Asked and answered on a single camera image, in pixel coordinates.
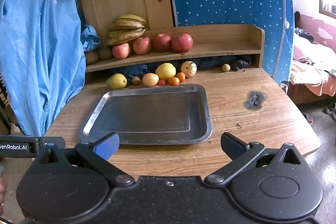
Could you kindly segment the person's left hand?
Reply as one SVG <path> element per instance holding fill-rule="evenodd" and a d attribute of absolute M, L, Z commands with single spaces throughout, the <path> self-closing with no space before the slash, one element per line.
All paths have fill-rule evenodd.
<path fill-rule="evenodd" d="M 5 200 L 5 194 L 7 191 L 7 180 L 0 177 L 0 215 L 3 215 L 3 203 Z"/>

